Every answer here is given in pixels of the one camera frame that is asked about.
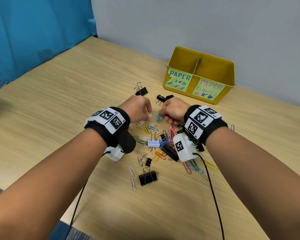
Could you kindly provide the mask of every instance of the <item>yellow box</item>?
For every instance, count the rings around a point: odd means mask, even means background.
[[[217,104],[234,85],[235,65],[231,61],[178,46],[169,60],[163,88]]]

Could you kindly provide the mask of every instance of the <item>wooden table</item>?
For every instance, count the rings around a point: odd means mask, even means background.
[[[117,106],[137,82],[146,86],[155,122],[167,62],[90,37],[76,47],[27,72],[0,90],[0,188],[22,174],[83,129],[85,119],[100,108]],[[189,104],[204,102],[179,95]],[[300,175],[300,107],[236,86],[218,105],[236,132],[261,146]],[[160,130],[168,130],[165,121]],[[147,136],[131,125],[133,135]],[[114,163],[104,156],[77,211],[74,227],[97,239],[221,239],[208,181],[189,175],[182,163],[151,164],[158,181],[130,187],[132,165],[142,173],[137,150]],[[202,155],[213,162],[207,152]],[[202,162],[197,160],[200,168]],[[227,240],[267,239],[252,215],[219,171],[210,170]],[[69,223],[75,206],[62,220]]]

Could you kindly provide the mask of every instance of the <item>wristband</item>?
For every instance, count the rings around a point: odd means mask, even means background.
[[[90,116],[84,123],[84,128],[94,129],[107,143],[108,147],[122,147],[124,153],[131,153],[136,141],[128,132],[130,117],[117,107],[101,109]]]
[[[228,127],[222,115],[208,106],[192,105],[184,115],[185,133],[197,144],[206,144],[207,138],[220,127]]]

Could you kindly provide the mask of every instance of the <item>white wall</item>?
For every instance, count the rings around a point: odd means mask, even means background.
[[[98,37],[169,60],[231,60],[236,83],[300,106],[300,0],[91,0]]]

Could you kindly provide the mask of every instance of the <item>blue partition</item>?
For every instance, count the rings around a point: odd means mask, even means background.
[[[0,88],[96,34],[91,0],[0,0]]]

